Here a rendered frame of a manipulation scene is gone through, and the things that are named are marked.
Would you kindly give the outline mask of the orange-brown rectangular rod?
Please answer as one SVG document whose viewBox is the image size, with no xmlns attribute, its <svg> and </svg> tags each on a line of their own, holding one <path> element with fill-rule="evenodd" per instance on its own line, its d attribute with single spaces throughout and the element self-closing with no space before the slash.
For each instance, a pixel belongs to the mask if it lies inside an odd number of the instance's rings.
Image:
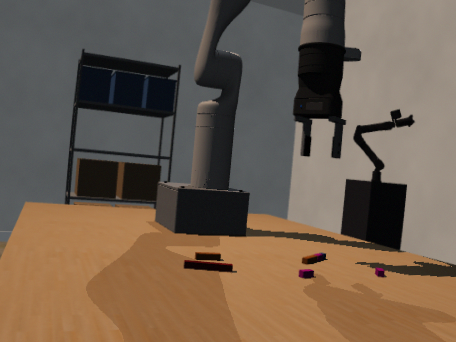
<svg viewBox="0 0 456 342">
<path fill-rule="evenodd" d="M 302 264 L 314 263 L 314 262 L 317 262 L 317 260 L 318 260 L 318 256 L 316 256 L 316 255 L 302 257 Z"/>
</svg>

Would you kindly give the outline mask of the red rod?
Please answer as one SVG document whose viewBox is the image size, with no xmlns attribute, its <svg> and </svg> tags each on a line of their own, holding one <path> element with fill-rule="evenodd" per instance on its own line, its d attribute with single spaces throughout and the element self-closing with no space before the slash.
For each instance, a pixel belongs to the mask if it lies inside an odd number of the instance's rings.
<svg viewBox="0 0 456 342">
<path fill-rule="evenodd" d="M 198 269 L 198 270 L 210 270 L 210 271 L 232 272 L 233 264 L 185 260 L 184 261 L 184 268 L 186 268 L 186 269 Z"/>
</svg>

